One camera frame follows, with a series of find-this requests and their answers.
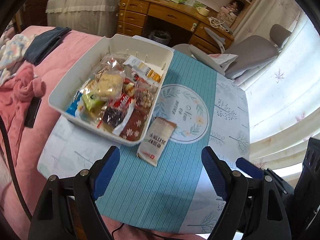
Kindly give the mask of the blue snack packet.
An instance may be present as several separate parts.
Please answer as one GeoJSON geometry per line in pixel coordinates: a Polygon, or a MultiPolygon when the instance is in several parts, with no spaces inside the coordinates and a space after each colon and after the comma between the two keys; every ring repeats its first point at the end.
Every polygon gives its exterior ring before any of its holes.
{"type": "Polygon", "coordinates": [[[80,92],[77,92],[66,112],[80,119],[85,110],[86,106],[82,100],[82,94],[80,92]]]}

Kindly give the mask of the beige soda cracker packet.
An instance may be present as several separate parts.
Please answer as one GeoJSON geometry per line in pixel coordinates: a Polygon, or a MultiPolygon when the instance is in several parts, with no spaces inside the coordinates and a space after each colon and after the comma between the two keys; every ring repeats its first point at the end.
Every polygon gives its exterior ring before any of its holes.
{"type": "Polygon", "coordinates": [[[156,167],[177,125],[164,118],[156,117],[137,150],[137,157],[156,167]]]}

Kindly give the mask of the dark red snack packet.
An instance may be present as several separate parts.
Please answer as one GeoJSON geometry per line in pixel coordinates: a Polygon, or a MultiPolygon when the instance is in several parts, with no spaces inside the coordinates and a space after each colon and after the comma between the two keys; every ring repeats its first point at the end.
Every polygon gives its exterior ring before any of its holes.
{"type": "Polygon", "coordinates": [[[114,128],[112,134],[128,141],[137,141],[140,139],[147,118],[148,114],[145,111],[129,106],[125,118],[114,128]]]}

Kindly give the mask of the green snack packet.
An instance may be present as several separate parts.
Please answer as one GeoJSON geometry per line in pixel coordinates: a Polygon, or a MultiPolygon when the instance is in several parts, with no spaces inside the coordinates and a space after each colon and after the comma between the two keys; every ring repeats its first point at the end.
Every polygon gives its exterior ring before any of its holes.
{"type": "Polygon", "coordinates": [[[88,111],[91,111],[95,107],[100,107],[104,104],[98,97],[95,96],[93,92],[88,94],[82,94],[81,96],[88,111]]]}

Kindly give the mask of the yellow puffed rice cake packet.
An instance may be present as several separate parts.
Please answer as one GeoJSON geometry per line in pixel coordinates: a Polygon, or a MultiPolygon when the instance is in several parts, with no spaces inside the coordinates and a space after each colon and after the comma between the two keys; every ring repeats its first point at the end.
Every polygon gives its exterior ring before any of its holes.
{"type": "Polygon", "coordinates": [[[95,87],[94,95],[104,101],[118,99],[122,94],[124,79],[125,77],[120,74],[102,74],[95,87]]]}

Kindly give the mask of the nut mix clear packet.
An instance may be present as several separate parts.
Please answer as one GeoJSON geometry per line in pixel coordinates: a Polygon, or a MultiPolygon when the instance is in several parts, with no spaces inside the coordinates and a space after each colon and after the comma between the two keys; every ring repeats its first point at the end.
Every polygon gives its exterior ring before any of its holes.
{"type": "Polygon", "coordinates": [[[153,103],[153,94],[148,89],[136,88],[135,100],[137,107],[150,109],[153,103]]]}

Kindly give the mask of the orange oats bar packet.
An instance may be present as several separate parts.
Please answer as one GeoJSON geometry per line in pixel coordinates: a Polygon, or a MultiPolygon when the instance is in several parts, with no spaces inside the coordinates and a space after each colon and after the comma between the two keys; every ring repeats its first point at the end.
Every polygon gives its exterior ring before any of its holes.
{"type": "Polygon", "coordinates": [[[135,56],[130,55],[123,65],[130,66],[134,72],[145,80],[152,80],[157,83],[161,81],[161,76],[157,72],[135,56]]]}

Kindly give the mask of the dark prune clear packet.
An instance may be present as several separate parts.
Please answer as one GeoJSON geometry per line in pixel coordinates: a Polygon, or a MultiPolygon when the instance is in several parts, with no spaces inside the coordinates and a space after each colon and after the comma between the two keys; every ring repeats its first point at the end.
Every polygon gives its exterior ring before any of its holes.
{"type": "Polygon", "coordinates": [[[108,106],[104,111],[102,122],[115,128],[122,123],[126,112],[127,110],[124,108],[108,106]]]}

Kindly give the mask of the red and white candy packet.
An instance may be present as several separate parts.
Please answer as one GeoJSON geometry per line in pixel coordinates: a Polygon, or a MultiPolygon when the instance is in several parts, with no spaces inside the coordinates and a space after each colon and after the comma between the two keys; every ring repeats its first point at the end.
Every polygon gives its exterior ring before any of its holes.
{"type": "Polygon", "coordinates": [[[113,104],[113,107],[121,111],[125,111],[129,107],[132,99],[133,98],[131,96],[125,93],[122,93],[120,98],[113,104]]]}

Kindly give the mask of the teal floral tablecloth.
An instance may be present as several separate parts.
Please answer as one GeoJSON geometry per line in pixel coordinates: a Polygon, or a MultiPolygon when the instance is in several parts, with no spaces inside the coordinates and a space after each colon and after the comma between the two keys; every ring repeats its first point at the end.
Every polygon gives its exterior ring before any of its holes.
{"type": "Polygon", "coordinates": [[[209,233],[223,208],[201,161],[210,146],[231,169],[249,156],[245,92],[231,80],[178,51],[169,66],[153,116],[177,127],[156,167],[126,146],[61,116],[41,153],[45,177],[76,175],[116,145],[120,161],[97,206],[102,215],[138,228],[173,233],[209,233]]]}

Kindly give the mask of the white curtain with flowers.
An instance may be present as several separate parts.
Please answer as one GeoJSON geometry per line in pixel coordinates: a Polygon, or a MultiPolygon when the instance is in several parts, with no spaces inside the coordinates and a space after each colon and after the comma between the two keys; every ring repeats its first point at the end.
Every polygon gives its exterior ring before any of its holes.
{"type": "Polygon", "coordinates": [[[279,56],[237,80],[248,101],[250,160],[295,186],[308,140],[319,138],[319,34],[294,0],[256,0],[235,30],[235,42],[291,32],[279,56]]]}

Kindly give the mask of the pink bed quilt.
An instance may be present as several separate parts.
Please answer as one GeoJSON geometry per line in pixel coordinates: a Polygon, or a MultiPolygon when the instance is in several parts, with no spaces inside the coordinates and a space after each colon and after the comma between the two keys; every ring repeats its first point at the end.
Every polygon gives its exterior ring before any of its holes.
{"type": "MultiPolygon", "coordinates": [[[[60,117],[58,112],[49,107],[48,96],[69,68],[100,39],[100,36],[72,30],[41,64],[36,67],[33,66],[35,74],[46,85],[46,93],[42,97],[34,126],[22,130],[19,149],[10,132],[8,133],[17,180],[32,213],[46,183],[46,178],[37,170],[37,163],[46,141],[60,117]]],[[[27,239],[30,222],[21,207],[12,183],[2,194],[1,210],[18,237],[27,239]]],[[[137,228],[123,225],[114,233],[114,239],[161,238],[150,233],[146,234],[137,228]]]]}

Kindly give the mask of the white plastic storage bin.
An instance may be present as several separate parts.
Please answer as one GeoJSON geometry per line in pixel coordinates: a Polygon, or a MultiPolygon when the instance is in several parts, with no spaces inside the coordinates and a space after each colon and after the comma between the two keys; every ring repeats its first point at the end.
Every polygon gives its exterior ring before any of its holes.
{"type": "Polygon", "coordinates": [[[102,37],[86,53],[84,53],[84,55],[82,55],[82,57],[80,57],[80,59],[78,59],[78,61],[76,61],[70,70],[63,76],[56,87],[52,90],[48,98],[48,104],[68,121],[79,127],[119,144],[129,147],[135,146],[139,144],[146,135],[148,125],[150,124],[151,117],[155,109],[155,104],[173,57],[173,49],[166,46],[163,47],[156,42],[152,43],[151,40],[148,40],[147,38],[136,39],[121,34],[116,34],[112,38],[102,37]],[[93,72],[94,67],[98,65],[99,61],[107,53],[127,53],[129,55],[133,55],[143,61],[148,65],[148,67],[162,75],[159,88],[155,99],[153,100],[152,108],[150,109],[148,118],[145,121],[142,135],[137,141],[129,141],[110,132],[102,131],[66,112],[78,89],[85,83],[89,78],[89,75],[93,72]]]}

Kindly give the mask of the white and pink paper bag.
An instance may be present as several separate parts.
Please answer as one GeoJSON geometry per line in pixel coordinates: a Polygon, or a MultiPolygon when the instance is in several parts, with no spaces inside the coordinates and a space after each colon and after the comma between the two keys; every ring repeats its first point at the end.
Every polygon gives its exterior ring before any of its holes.
{"type": "Polygon", "coordinates": [[[209,54],[208,56],[224,71],[238,58],[238,55],[235,54],[209,54]]]}

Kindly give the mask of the grey office chair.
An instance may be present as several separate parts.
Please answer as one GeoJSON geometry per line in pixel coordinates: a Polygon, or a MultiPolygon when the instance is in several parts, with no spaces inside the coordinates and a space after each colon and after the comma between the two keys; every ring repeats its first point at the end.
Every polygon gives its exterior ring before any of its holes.
{"type": "Polygon", "coordinates": [[[238,58],[224,71],[204,51],[191,44],[178,44],[173,48],[193,59],[214,69],[228,79],[234,80],[244,72],[257,67],[264,67],[274,61],[282,51],[292,32],[279,24],[274,24],[270,30],[270,39],[252,35],[231,48],[224,48],[223,39],[212,30],[205,27],[206,33],[220,46],[221,54],[235,54],[238,58]]]}

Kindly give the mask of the pink crumpled clothing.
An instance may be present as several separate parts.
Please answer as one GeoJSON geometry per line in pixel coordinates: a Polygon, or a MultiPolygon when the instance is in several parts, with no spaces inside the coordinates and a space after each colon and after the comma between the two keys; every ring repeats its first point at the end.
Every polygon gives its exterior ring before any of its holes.
{"type": "Polygon", "coordinates": [[[33,98],[41,98],[46,85],[35,75],[32,64],[25,65],[17,75],[1,86],[1,117],[8,133],[14,165],[24,130],[25,117],[33,98]]]}

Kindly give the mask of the wooden desk with drawers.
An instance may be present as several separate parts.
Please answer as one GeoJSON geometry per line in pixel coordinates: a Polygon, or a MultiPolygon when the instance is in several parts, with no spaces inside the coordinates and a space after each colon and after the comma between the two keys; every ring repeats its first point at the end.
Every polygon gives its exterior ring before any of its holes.
{"type": "Polygon", "coordinates": [[[225,48],[234,42],[232,34],[210,25],[195,8],[165,0],[120,0],[117,33],[149,37],[152,31],[170,34],[169,46],[192,44],[208,54],[220,53],[217,42],[206,32],[211,29],[225,40],[225,48]]]}

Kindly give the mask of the trash bin with bag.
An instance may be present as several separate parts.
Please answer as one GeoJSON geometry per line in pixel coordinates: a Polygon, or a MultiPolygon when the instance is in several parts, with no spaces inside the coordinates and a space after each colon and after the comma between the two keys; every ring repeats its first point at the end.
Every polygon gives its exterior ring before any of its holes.
{"type": "Polygon", "coordinates": [[[148,38],[163,45],[168,45],[171,40],[171,35],[167,31],[153,30],[148,38]]]}

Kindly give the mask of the dark blue folded cloth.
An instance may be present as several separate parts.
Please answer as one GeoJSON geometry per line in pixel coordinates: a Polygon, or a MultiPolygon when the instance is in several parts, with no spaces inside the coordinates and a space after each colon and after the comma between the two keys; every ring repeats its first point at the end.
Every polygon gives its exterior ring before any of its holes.
{"type": "Polygon", "coordinates": [[[36,36],[25,52],[24,59],[38,66],[62,42],[63,37],[71,31],[69,27],[55,27],[36,36]]]}

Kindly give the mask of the white lace fabric cover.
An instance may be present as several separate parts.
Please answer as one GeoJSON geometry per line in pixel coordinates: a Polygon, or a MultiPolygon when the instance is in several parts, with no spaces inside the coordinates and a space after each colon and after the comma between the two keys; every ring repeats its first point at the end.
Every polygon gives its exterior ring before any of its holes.
{"type": "Polygon", "coordinates": [[[112,37],[117,32],[120,0],[48,0],[47,23],[88,34],[112,37]]]}

